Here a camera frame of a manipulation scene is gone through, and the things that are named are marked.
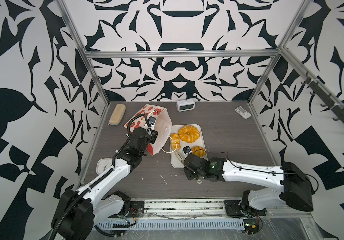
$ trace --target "white alarm clock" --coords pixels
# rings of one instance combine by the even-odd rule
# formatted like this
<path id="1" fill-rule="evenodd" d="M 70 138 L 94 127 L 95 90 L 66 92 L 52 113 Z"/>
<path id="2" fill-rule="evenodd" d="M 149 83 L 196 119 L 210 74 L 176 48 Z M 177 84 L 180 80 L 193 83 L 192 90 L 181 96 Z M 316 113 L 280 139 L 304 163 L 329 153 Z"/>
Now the white alarm clock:
<path id="1" fill-rule="evenodd" d="M 177 101 L 176 108 L 179 112 L 192 110 L 195 108 L 195 101 L 193 100 L 193 98 Z"/>

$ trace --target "toy pastry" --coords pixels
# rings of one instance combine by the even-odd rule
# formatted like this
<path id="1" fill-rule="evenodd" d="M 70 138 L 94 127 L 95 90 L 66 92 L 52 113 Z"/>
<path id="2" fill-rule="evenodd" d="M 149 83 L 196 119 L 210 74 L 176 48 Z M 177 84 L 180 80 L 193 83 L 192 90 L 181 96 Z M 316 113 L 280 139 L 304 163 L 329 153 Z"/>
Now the toy pastry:
<path id="1" fill-rule="evenodd" d="M 200 137 L 200 132 L 194 126 L 185 125 L 179 129 L 179 137 L 184 142 L 192 143 Z"/>
<path id="2" fill-rule="evenodd" d="M 194 155 L 198 157 L 203 157 L 205 155 L 205 149 L 203 147 L 195 146 L 191 148 L 191 150 L 194 152 Z"/>
<path id="3" fill-rule="evenodd" d="M 171 148 L 172 148 L 172 151 L 175 150 L 175 148 L 177 148 L 176 150 L 179 150 L 180 149 L 180 138 L 179 138 L 179 135 L 176 134 L 176 133 L 172 133 L 171 134 L 171 138 L 174 139 L 174 142 L 173 140 L 170 140 L 170 143 L 171 143 Z"/>

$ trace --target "white tray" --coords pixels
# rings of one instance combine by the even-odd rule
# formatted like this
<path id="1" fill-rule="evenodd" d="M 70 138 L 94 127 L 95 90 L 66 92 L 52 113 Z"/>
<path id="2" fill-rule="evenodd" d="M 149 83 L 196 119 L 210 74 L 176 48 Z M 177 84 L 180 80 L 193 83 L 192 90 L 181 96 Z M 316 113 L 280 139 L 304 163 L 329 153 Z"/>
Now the white tray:
<path id="1" fill-rule="evenodd" d="M 193 143 L 188 143 L 188 142 L 184 142 L 183 140 L 180 139 L 180 149 L 179 150 L 176 150 L 175 152 L 178 152 L 180 154 L 180 156 L 182 156 L 183 160 L 184 160 L 184 153 L 183 153 L 183 148 L 186 147 L 186 146 L 189 146 L 190 148 L 193 148 L 195 146 L 200 146 L 200 147 L 203 147 L 205 150 L 207 150 L 205 148 L 205 145 L 204 145 L 204 138 L 203 138 L 203 133 L 201 132 L 201 127 L 197 124 L 184 124 L 184 125 L 173 125 L 172 126 L 172 129 L 171 129 L 171 133 L 179 133 L 179 129 L 182 127 L 182 126 L 185 126 L 185 125 L 191 125 L 191 126 L 195 126 L 198 131 L 200 132 L 200 137 L 194 141 Z M 181 163 L 180 159 L 178 158 L 178 156 L 175 154 L 175 152 L 172 152 L 171 153 L 171 164 L 174 168 L 184 168 L 184 165 Z M 207 153 L 205 153 L 205 155 L 203 156 L 204 159 L 208 160 L 208 157 L 207 157 Z"/>

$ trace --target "patterned backdrop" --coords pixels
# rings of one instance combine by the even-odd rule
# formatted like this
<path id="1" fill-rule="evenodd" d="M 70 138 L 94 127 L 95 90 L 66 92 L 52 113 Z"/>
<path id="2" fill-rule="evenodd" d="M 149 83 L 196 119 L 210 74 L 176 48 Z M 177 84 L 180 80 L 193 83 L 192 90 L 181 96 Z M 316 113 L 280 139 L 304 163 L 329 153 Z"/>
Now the patterned backdrop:
<path id="1" fill-rule="evenodd" d="M 344 1 L 315 0 L 288 46 L 344 103 Z M 281 58 L 253 105 L 275 158 L 318 180 L 312 216 L 323 236 L 344 240 L 344 124 L 302 81 Z"/>
<path id="2" fill-rule="evenodd" d="M 104 103 L 52 0 L 0 0 L 0 239 L 40 239 Z"/>
<path id="3" fill-rule="evenodd" d="M 225 49 L 275 48 L 301 0 L 66 0 L 66 3 L 87 50 L 141 51 L 210 50 L 216 44 Z"/>
<path id="4" fill-rule="evenodd" d="M 275 49 L 301 0 L 65 0 L 89 51 Z M 111 101 L 248 100 L 269 57 L 95 59 Z"/>
<path id="5" fill-rule="evenodd" d="M 92 64 L 111 101 L 248 100 L 269 60 L 106 58 Z"/>

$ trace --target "white debris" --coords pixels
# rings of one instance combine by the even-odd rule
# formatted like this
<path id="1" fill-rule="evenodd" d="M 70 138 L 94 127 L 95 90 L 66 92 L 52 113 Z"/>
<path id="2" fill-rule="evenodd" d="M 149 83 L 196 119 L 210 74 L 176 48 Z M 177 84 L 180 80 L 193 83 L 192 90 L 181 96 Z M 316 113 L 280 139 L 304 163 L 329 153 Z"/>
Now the white debris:
<path id="1" fill-rule="evenodd" d="M 167 182 L 165 181 L 165 179 L 163 178 L 163 176 L 161 174 L 159 174 L 160 177 L 164 180 L 165 184 L 168 186 Z"/>

